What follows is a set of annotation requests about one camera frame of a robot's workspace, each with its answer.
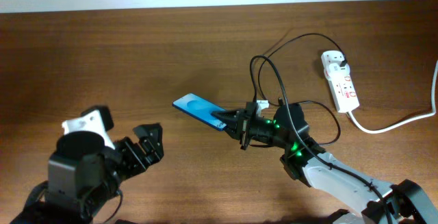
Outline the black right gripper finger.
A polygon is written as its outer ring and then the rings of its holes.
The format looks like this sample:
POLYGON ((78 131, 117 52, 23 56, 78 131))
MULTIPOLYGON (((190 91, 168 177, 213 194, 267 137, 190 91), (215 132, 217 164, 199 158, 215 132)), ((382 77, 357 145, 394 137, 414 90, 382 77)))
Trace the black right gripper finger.
POLYGON ((240 119, 242 109, 213 111, 211 115, 226 125, 236 125, 240 119))
POLYGON ((234 140, 240 140, 242 137, 242 126, 239 123, 227 123, 224 131, 234 140))

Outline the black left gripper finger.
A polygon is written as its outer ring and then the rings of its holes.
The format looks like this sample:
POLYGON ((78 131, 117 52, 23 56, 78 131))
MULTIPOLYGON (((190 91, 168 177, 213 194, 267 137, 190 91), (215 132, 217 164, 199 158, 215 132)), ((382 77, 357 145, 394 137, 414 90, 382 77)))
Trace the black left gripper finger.
POLYGON ((133 128, 143 149, 162 148, 162 127, 159 123, 143 124, 133 128))
POLYGON ((148 164, 158 163, 164 156, 164 148, 160 140, 145 138, 142 141, 142 148, 148 164))

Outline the blue Samsung Galaxy phone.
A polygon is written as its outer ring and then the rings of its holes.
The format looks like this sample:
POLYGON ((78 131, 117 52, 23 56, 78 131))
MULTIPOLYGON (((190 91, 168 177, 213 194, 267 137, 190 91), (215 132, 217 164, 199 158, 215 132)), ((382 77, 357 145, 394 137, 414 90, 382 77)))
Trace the blue Samsung Galaxy phone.
POLYGON ((223 131, 226 127, 221 120, 212 115, 212 112, 221 112, 224 108, 193 93, 173 101, 172 106, 218 131, 223 131))

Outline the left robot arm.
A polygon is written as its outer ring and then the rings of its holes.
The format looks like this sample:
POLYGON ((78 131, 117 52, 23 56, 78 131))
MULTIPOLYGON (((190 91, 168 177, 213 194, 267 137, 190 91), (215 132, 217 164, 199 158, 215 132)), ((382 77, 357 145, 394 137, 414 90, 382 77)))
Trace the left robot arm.
POLYGON ((124 137, 113 148, 95 132, 62 136, 49 158, 48 179, 34 187, 13 223, 92 223, 120 185, 164 156, 159 123, 134 128, 138 143, 124 137))

